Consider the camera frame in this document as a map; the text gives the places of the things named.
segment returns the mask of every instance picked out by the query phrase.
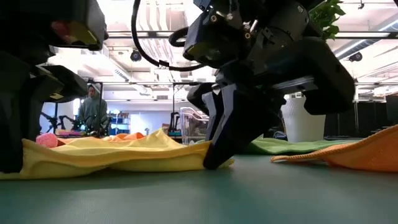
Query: green plant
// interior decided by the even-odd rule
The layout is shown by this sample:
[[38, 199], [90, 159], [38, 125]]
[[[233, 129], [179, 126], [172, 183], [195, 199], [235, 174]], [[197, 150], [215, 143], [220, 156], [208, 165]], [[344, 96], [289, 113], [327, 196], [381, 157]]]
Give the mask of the green plant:
[[323, 40], [334, 40], [335, 35], [340, 31], [338, 26], [333, 25], [340, 16], [346, 14], [340, 8], [340, 3], [342, 3], [340, 0], [327, 0], [309, 12], [310, 19], [323, 30]]

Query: ceiling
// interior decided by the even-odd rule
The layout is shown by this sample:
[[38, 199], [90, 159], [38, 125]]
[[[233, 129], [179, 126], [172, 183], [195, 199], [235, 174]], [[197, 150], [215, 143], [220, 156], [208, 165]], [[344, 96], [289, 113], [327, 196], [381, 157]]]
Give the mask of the ceiling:
[[[126, 77], [131, 82], [214, 81], [212, 75], [214, 71], [211, 68], [179, 73], [159, 69], [144, 59], [132, 62], [130, 55], [134, 50], [134, 44], [129, 32], [133, 0], [98, 0], [98, 3], [105, 14], [108, 32], [116, 32], [118, 38], [107, 40], [102, 52], [95, 54], [84, 52], [79, 56], [78, 73], [81, 76], [102, 82], [124, 82]], [[398, 23], [396, 26], [391, 26], [393, 22], [398, 21], [398, 10], [393, 0], [363, 0], [363, 3], [362, 9], [358, 9], [360, 0], [345, 0], [340, 4], [346, 12], [346, 15], [341, 16], [335, 23], [340, 31], [379, 31], [388, 25], [390, 25], [389, 31], [398, 28]], [[193, 5], [193, 0], [141, 0], [137, 29], [177, 30], [190, 25], [199, 14], [200, 10]], [[371, 42], [372, 44], [368, 42], [336, 39], [328, 40], [327, 43], [337, 57], [342, 57], [342, 64], [359, 82], [398, 82], [398, 41], [375, 40]], [[140, 43], [144, 50], [157, 60], [165, 60], [179, 67], [192, 64], [182, 57], [182, 48], [171, 47], [167, 39], [141, 39]], [[363, 55], [360, 62], [350, 62], [344, 57], [353, 47], [359, 49]], [[379, 99], [382, 95], [380, 91], [376, 90], [377, 94], [374, 92], [378, 87], [359, 86], [357, 91], [360, 94], [359, 98]], [[150, 96], [139, 94], [148, 89]], [[104, 99], [109, 101], [156, 99], [158, 96], [167, 96], [171, 99], [172, 93], [172, 89], [167, 85], [146, 85], [140, 89], [137, 86], [120, 83], [104, 87]], [[181, 88], [178, 98], [185, 98], [186, 94], [187, 89]]]

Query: yellow cloth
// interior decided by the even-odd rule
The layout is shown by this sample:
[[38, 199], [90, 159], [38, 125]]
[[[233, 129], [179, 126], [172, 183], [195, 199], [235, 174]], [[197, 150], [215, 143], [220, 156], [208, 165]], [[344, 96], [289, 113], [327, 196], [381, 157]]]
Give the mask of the yellow cloth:
[[[105, 168], [131, 172], [171, 172], [204, 169], [209, 142], [184, 146], [158, 130], [142, 139], [111, 142], [83, 138], [46, 148], [23, 139], [24, 165], [18, 174], [0, 179], [48, 179], [88, 175]], [[228, 167], [228, 160], [221, 167]]]

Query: person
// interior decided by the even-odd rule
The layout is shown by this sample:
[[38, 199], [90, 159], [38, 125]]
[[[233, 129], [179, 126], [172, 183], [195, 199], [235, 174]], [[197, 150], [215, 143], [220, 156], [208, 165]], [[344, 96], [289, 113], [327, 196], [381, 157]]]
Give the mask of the person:
[[93, 85], [88, 86], [88, 97], [80, 105], [78, 119], [84, 122], [87, 128], [96, 128], [96, 126], [99, 125], [99, 120], [101, 120], [101, 124], [107, 121], [107, 110], [108, 106], [106, 104], [106, 101], [104, 101], [104, 99], [100, 97], [100, 94], [96, 92]]

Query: gray hoodie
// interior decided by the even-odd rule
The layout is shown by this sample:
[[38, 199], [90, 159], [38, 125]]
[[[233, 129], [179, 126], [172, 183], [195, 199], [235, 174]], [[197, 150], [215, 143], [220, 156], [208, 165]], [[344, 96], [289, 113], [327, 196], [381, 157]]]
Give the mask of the gray hoodie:
[[93, 98], [88, 97], [84, 100], [84, 102], [80, 105], [78, 119], [80, 121], [86, 121], [87, 126], [94, 126], [98, 124], [98, 112], [100, 110], [100, 100], [101, 100], [101, 124], [107, 120], [106, 111], [108, 110], [108, 106], [106, 101], [101, 99], [98, 94], [96, 94]]

